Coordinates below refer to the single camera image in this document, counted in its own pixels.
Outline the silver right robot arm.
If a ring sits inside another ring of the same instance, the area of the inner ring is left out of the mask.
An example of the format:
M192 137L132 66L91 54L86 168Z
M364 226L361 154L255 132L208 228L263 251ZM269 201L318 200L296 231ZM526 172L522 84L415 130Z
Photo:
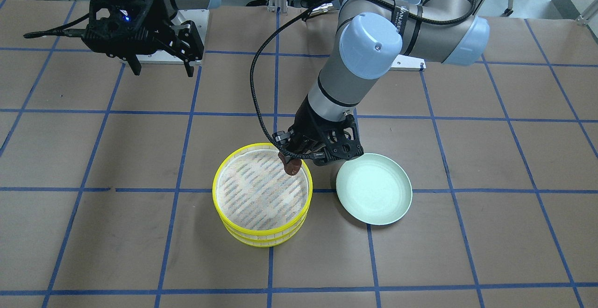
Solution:
M180 59L192 77L204 44L197 24L180 16L183 10L220 5L221 0L91 0L81 39L90 50L125 61L136 75L142 69L140 55L163 50Z

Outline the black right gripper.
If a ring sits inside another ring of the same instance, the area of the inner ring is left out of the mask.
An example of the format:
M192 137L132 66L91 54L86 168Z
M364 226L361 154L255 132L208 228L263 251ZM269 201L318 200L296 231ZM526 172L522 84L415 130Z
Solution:
M142 70L137 55L164 50L184 63L189 78L192 63L201 61L204 44L194 21L171 25L163 0L91 0L83 43L92 51L119 57L135 76Z

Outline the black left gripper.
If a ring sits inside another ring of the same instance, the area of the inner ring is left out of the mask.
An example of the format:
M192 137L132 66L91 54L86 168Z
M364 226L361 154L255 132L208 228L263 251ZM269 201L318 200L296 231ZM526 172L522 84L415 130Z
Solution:
M355 118L341 115L341 121L329 121L316 114L304 99L288 131L273 134L280 151L308 155L314 165L330 165L352 160L364 154Z

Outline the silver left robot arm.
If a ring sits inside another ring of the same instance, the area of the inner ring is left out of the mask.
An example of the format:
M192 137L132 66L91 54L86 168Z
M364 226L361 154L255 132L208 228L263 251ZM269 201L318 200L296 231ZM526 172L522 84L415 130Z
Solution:
M468 66L484 52L490 27L477 0L342 0L335 45L287 131L273 135L288 174L360 157L352 115L399 55Z

